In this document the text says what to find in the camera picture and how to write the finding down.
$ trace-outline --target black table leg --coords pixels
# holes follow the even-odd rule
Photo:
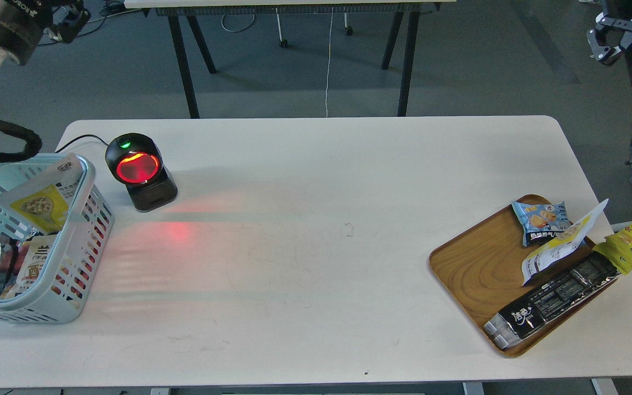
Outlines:
[[[399,110],[397,117],[406,117],[409,104],[409,88],[411,87],[411,70],[414,68],[414,50],[416,49],[416,35],[419,32],[419,11],[409,13],[409,28],[406,35],[406,49],[404,50],[404,70],[402,70],[402,86],[399,91]]]
[[[187,53],[182,39],[182,30],[180,30],[180,22],[176,16],[168,16],[170,23],[170,33],[172,33],[172,43],[175,45],[175,54],[177,55],[177,65],[180,68],[182,77],[182,85],[187,98],[187,106],[189,108],[190,118],[199,118],[199,108],[196,106],[196,96],[194,93],[194,85],[191,83],[191,73],[189,63],[187,61]]]
[[[196,17],[193,15],[188,15],[187,21],[189,22],[189,27],[191,27],[191,32],[194,34],[196,45],[199,46],[199,50],[201,51],[201,57],[204,58],[204,63],[206,63],[206,68],[208,69],[209,74],[215,74],[216,67],[213,65],[211,53],[208,52],[208,47],[206,46],[206,42],[204,41],[204,35],[201,33],[199,22],[196,21]]]
[[[399,28],[402,25],[402,18],[404,18],[404,13],[394,13],[392,28],[389,30],[389,38],[387,39],[387,48],[384,50],[384,58],[382,58],[382,70],[389,68],[389,62],[392,60],[392,53],[394,52],[394,44],[397,43]]]

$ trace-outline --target floor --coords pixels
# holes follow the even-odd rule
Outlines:
[[[94,15],[101,5],[99,0],[87,2]],[[421,16],[408,115],[550,115],[565,131],[597,197],[610,199],[610,222],[631,221],[624,162],[632,88],[622,60],[605,67],[589,56],[584,33],[599,11],[577,0],[444,3],[441,11]],[[351,14],[348,19],[353,36],[344,34],[342,14],[334,15],[332,29],[331,15],[286,15],[281,20],[289,48],[283,49],[272,15],[257,15],[241,33],[224,30],[220,16],[200,17],[219,70],[215,75],[206,72],[188,25],[180,20],[201,117],[325,117],[326,103],[329,117],[396,115],[406,20],[391,67],[383,71],[379,64],[391,15]],[[230,30],[250,22],[248,15],[225,19]],[[109,18],[98,32],[70,45],[37,48],[25,67],[6,63],[0,69],[0,118],[39,133],[45,152],[55,148],[75,120],[186,117],[167,21],[153,11],[148,17],[131,13]],[[18,149],[16,142],[0,136],[0,150]],[[201,147],[196,149],[200,155]],[[620,395],[632,395],[632,379],[615,384]],[[123,390],[130,395],[149,392],[67,388],[65,393],[111,395]],[[587,379],[484,383],[484,390],[498,395],[594,393]],[[7,391],[0,390],[0,395]],[[184,388],[177,393],[221,391],[227,390]],[[421,392],[463,390],[462,385],[434,385]]]

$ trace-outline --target light blue plastic basket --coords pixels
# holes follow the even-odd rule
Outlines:
[[[24,162],[0,164],[0,193],[17,187],[63,157],[39,154]],[[94,186],[93,165],[81,156],[77,158],[82,177],[67,222],[35,284],[22,295],[0,300],[0,320],[65,323],[77,318],[84,307],[114,217]],[[22,240],[28,232],[29,225],[18,222],[0,207],[0,233]]]

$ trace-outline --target table top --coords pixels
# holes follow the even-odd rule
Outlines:
[[[432,3],[456,0],[126,0],[126,8],[163,7],[231,7],[232,5],[313,5],[313,4],[379,4]]]
[[[428,267],[527,193],[574,219],[596,205],[552,118],[93,120],[61,143],[128,132],[155,140],[177,200],[136,212],[101,143],[65,150],[116,223],[77,320],[0,322],[0,387],[632,376],[632,275],[509,359]],[[610,233],[602,216],[590,237]]]

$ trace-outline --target wood grain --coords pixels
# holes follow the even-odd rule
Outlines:
[[[518,202],[530,205],[550,204],[539,195],[525,195]],[[569,257],[555,263],[536,275],[529,284],[522,286],[521,262],[539,247],[523,247],[522,237],[522,227],[511,205],[508,205],[434,250],[429,258],[431,270],[487,339],[489,337],[482,330],[484,323],[501,308],[544,283],[555,273],[586,257],[594,247],[589,238],[585,239],[586,243]],[[507,357],[522,355],[577,310],[579,308],[545,325],[519,345],[499,351]]]

